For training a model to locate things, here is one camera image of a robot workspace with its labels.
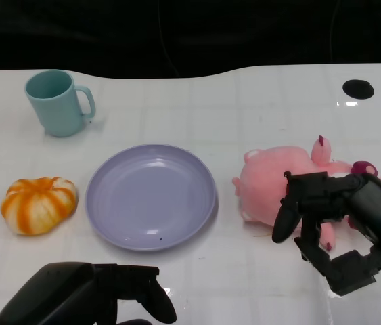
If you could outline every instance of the table surface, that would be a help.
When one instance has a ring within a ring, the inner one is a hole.
[[[381,273],[377,283],[337,297],[302,261],[292,240],[271,241],[271,230],[244,224],[233,177],[255,148],[297,145],[310,150],[318,135],[332,157],[368,160],[381,173],[381,64],[268,66],[211,77],[176,80],[101,79],[73,73],[88,86],[97,116],[84,131],[58,139],[45,135],[24,95],[36,71],[0,71],[0,203],[19,178],[72,180],[76,213],[50,234],[15,236],[0,214],[0,310],[38,269],[58,261],[155,265],[180,325],[381,324]],[[349,79],[375,89],[368,100],[342,92]],[[81,97],[84,109],[87,100]],[[84,210],[90,177],[107,158],[146,143],[190,150],[210,168],[219,192],[217,218],[189,242],[168,251],[136,253],[108,244],[92,230]],[[337,225],[332,256],[370,243]],[[145,318],[133,301],[118,304],[118,320]]]

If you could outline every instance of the purple plate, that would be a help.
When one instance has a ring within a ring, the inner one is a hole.
[[[116,154],[95,172],[85,208],[112,244],[158,251],[192,237],[215,212],[216,198],[215,181],[199,158],[146,145]]]

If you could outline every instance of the pumpkin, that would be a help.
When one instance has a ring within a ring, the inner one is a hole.
[[[61,177],[19,179],[8,189],[1,213],[16,234],[49,232],[77,206],[76,187]]]

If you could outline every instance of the teal mug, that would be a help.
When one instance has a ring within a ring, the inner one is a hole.
[[[76,91],[88,97],[91,113],[83,114]],[[85,126],[86,118],[95,115],[95,102],[91,91],[75,86],[70,74],[61,70],[48,70],[36,74],[25,86],[28,96],[46,132],[56,137],[68,137]]]

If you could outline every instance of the stuffed toy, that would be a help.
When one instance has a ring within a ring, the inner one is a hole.
[[[240,214],[243,220],[274,225],[281,206],[280,200],[287,191],[285,171],[290,171],[293,175],[325,171],[330,176],[377,173],[369,162],[350,165],[342,161],[331,161],[331,153],[329,141],[322,136],[314,143],[310,156],[305,149],[296,146],[251,150],[246,153],[240,178],[235,177],[232,180],[236,187],[236,196],[240,198]],[[327,251],[334,248],[336,237],[331,223],[321,225],[320,243]]]
[[[70,216],[76,206],[76,187],[67,179],[19,179],[9,187],[1,213],[12,232],[39,235]]]

